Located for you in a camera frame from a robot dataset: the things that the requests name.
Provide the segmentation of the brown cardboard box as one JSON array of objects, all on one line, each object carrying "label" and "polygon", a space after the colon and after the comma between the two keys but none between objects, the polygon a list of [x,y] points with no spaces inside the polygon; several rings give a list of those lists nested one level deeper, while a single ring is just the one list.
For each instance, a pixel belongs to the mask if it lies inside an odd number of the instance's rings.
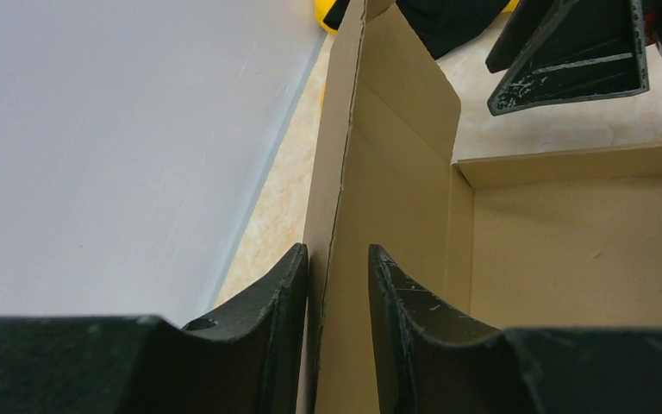
[{"label": "brown cardboard box", "polygon": [[350,3],[303,239],[309,413],[379,410],[372,244],[496,329],[662,329],[662,142],[453,160],[460,101],[397,6]]}]

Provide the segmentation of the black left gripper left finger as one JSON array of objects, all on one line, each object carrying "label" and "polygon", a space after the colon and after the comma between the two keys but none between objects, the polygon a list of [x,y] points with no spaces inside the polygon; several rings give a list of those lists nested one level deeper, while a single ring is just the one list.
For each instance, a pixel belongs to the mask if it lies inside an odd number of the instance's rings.
[{"label": "black left gripper left finger", "polygon": [[0,413],[292,413],[309,254],[224,304],[157,316],[0,317]]}]

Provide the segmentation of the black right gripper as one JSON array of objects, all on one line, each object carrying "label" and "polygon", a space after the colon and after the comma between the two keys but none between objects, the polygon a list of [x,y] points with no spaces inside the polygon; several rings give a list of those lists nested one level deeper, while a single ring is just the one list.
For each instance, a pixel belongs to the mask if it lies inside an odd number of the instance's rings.
[{"label": "black right gripper", "polygon": [[644,93],[653,44],[662,58],[662,0],[520,1],[485,60],[504,73],[487,107],[501,116]]}]

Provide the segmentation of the yellow cloth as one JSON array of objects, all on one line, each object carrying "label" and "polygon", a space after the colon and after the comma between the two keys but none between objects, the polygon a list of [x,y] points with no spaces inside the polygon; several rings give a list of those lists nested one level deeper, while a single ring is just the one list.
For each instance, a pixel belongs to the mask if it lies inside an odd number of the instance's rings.
[{"label": "yellow cloth", "polygon": [[[516,6],[519,4],[519,0],[511,0],[506,6],[502,9],[501,14],[511,13],[515,10]],[[339,22],[332,22],[328,19],[328,15],[331,12],[331,9],[336,4],[335,0],[315,0],[314,1],[314,11],[315,11],[315,20],[317,23],[328,33],[335,34],[340,26]]]}]

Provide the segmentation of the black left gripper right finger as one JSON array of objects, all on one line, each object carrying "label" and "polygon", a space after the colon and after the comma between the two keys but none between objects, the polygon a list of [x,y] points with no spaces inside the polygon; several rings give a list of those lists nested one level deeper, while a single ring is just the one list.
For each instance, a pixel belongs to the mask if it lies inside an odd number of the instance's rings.
[{"label": "black left gripper right finger", "polygon": [[662,329],[496,329],[368,251],[383,413],[662,413]]}]

